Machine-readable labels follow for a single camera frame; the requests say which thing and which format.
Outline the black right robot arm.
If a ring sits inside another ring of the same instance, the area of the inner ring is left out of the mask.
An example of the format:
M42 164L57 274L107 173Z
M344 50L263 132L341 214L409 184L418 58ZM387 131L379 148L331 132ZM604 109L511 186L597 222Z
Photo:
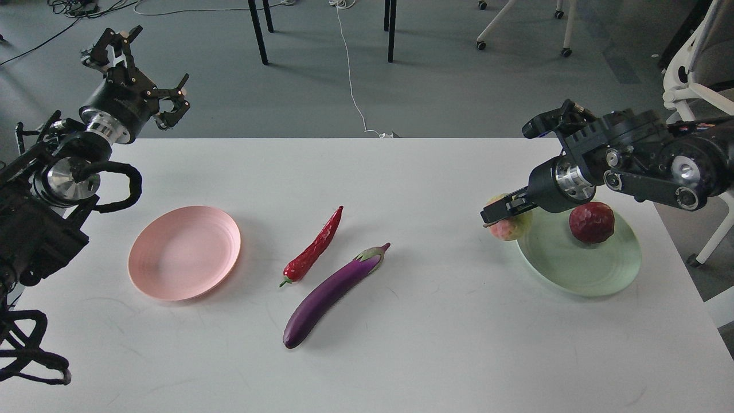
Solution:
M561 153L534 168L527 186L485 206L487 227L534 208L574 209L598 186L687 211L732 190L731 116L666 124L653 111L595 116L567 99L522 127L528 139L549 133Z

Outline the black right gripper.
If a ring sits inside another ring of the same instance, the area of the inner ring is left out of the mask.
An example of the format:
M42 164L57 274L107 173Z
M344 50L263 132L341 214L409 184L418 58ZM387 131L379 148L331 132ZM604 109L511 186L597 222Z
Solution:
M589 203L595 197L597 186L590 183L580 167L566 157L553 157L534 168L529 185L490 200L480 211L484 225L520 216L534 209L561 213Z

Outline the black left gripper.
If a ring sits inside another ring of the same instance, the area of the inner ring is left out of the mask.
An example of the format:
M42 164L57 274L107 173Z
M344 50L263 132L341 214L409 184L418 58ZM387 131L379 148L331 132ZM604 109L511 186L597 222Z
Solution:
M79 109L81 120L87 126L99 123L118 129L107 136L123 145L135 141L152 115L157 127L167 130L178 124L190 108L185 89L188 73L176 87L160 89L136 67L131 44L142 31L139 25L121 32L107 28L89 49L81 53L82 65L103 75L102 83ZM158 107L155 112L150 107L150 99L158 105L168 102L171 108L164 111Z

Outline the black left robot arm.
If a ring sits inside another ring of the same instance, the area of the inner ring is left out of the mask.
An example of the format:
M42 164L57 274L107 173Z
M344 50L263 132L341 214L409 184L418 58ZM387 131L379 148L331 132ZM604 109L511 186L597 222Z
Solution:
M142 195L142 176L111 160L114 144L134 143L150 120L173 128L190 108L185 74L160 88L135 63L132 42L141 26L105 29L81 63L103 79L80 108L80 119L54 112L41 126L18 123L19 156L2 167L2 380L49 385L71 381L66 358L41 347L48 319L38 309L16 309L27 287L66 267L89 243L81 228L92 212L128 209Z

